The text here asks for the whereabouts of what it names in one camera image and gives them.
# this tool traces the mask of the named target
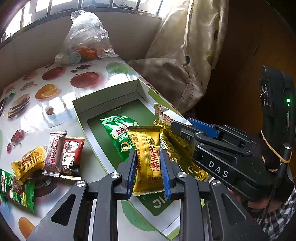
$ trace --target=hand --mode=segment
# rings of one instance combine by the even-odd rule
[[[241,197],[239,194],[236,194],[235,192],[229,190],[233,196],[240,202],[242,203],[244,200],[243,200],[243,197]],[[257,202],[248,202],[248,207],[250,208],[254,208],[254,209],[264,209],[266,208],[267,206],[267,203],[269,201],[269,197],[263,197],[261,198],[259,201]],[[270,206],[269,206],[269,209],[268,209],[268,212],[273,212],[275,210],[277,210],[278,208],[280,208],[280,206],[282,205],[283,203],[278,201],[278,200],[272,200],[271,203],[270,203]]]

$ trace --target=curtain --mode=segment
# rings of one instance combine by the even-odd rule
[[[227,21],[228,0],[176,0],[145,59],[128,64],[185,113],[205,94]]]

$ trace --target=gold snack packet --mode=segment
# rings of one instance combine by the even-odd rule
[[[159,157],[159,127],[129,126],[128,135],[137,149],[138,156],[133,195],[163,191]]]
[[[170,160],[175,161],[176,159],[184,172],[194,176],[197,180],[205,180],[209,174],[192,163],[191,158],[194,150],[191,145],[183,138],[174,135],[170,129],[173,121],[184,124],[190,124],[190,122],[160,104],[155,104],[155,117],[156,120],[153,122],[153,126],[159,126],[160,142],[163,143],[163,145],[161,144],[163,148],[160,148],[160,150],[167,149],[167,152],[172,155],[169,157]]]
[[[45,154],[46,150],[44,149],[44,147],[39,146],[35,150],[31,151],[28,155],[23,157],[21,160],[14,161],[11,164],[11,168],[19,185],[24,184],[26,180],[25,177],[28,178],[30,176],[30,170],[32,168],[37,166],[36,168],[40,169],[40,167],[44,165]]]

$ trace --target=window frame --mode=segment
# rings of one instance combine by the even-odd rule
[[[140,5],[140,1],[141,0],[135,0],[136,1],[136,9],[139,8]],[[11,18],[11,21],[3,28],[2,32],[0,32],[0,36],[1,36],[1,43],[0,43],[0,49],[6,45],[8,42],[10,42],[12,39],[14,39],[16,36],[18,36],[19,34],[34,28],[36,26],[38,26],[39,24],[45,23],[47,21],[51,21],[53,19],[56,18],[61,18],[61,17],[65,17],[65,16],[69,16],[72,12],[75,12],[77,10],[85,10],[87,12],[123,12],[123,13],[131,13],[131,14],[138,14],[138,15],[144,15],[144,16],[148,16],[148,17],[153,17],[153,18],[158,18],[158,19],[162,19],[158,13],[160,11],[161,5],[163,0],[161,0],[160,2],[160,6],[159,9],[157,11],[157,14],[152,14],[152,13],[148,13],[148,12],[142,12],[136,9],[127,9],[127,8],[120,8],[120,7],[110,7],[113,5],[114,0],[109,0],[109,7],[84,7],[82,8],[82,2],[83,0],[78,0],[78,4],[77,4],[77,8],[73,8],[67,11],[63,11],[63,12],[58,12],[58,13],[54,13],[54,14],[50,14],[51,13],[51,8],[52,8],[52,0],[49,0],[49,5],[47,7],[47,11],[46,11],[46,16],[42,17],[34,22],[31,22],[30,24],[28,24],[27,26],[23,26],[24,24],[24,11],[25,11],[25,5],[28,3],[29,1],[27,1],[22,7],[20,7],[20,9],[17,11],[19,12],[20,10],[22,10],[22,15],[21,15],[21,21],[20,21],[20,30],[18,30],[17,32],[15,32],[11,37],[8,37],[7,39],[5,39],[4,41],[2,41],[2,37],[8,27],[8,25],[11,23],[11,21],[13,20],[13,18]]]

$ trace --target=green snack packet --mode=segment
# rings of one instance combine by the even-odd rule
[[[135,149],[127,131],[129,126],[139,126],[136,121],[127,116],[110,116],[101,119],[113,145],[116,147],[122,161],[128,159],[130,150]]]
[[[5,172],[2,169],[0,169],[0,173],[1,200],[12,199],[16,203],[27,207],[31,212],[34,212],[35,181],[33,179],[27,179],[25,183],[20,186],[14,175]]]

